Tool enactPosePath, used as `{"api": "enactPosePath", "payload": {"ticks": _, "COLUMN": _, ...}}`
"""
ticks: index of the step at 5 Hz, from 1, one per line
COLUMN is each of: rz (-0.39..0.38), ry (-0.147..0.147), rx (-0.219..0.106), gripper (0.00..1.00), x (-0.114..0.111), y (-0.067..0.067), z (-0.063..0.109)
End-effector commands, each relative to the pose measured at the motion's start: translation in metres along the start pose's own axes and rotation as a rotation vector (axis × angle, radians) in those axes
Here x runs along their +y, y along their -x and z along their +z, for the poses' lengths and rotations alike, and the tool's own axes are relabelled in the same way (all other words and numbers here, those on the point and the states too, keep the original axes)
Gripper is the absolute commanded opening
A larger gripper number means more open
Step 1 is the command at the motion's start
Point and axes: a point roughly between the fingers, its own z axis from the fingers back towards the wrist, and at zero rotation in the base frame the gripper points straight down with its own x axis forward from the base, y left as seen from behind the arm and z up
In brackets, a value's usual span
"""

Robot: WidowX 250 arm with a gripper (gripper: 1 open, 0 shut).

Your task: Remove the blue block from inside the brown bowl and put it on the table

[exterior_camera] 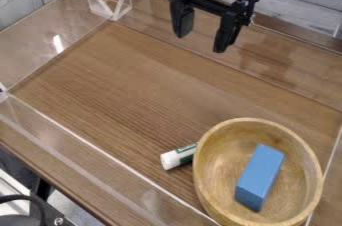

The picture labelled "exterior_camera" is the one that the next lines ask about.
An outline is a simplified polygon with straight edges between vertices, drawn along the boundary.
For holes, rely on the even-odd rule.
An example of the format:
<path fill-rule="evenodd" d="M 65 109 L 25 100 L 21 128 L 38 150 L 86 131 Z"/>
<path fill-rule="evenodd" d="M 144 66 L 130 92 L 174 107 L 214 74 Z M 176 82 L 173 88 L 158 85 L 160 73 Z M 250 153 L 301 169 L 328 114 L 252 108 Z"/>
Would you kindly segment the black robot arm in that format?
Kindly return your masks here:
<path fill-rule="evenodd" d="M 194 29 L 196 9 L 221 17 L 213 51 L 224 53 L 253 21 L 260 0 L 169 0 L 174 34 L 184 38 Z"/>

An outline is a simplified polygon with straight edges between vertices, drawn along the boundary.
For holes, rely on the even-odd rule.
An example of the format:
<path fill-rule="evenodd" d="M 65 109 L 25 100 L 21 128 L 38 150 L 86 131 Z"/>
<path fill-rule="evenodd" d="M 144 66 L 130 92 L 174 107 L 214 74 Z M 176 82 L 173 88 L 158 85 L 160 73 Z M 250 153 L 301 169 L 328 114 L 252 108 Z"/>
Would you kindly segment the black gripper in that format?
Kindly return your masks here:
<path fill-rule="evenodd" d="M 242 25 L 249 26 L 260 0 L 169 0 L 173 30 L 184 38 L 194 27 L 194 8 L 222 16 L 214 40 L 216 53 L 224 53 L 234 44 Z"/>

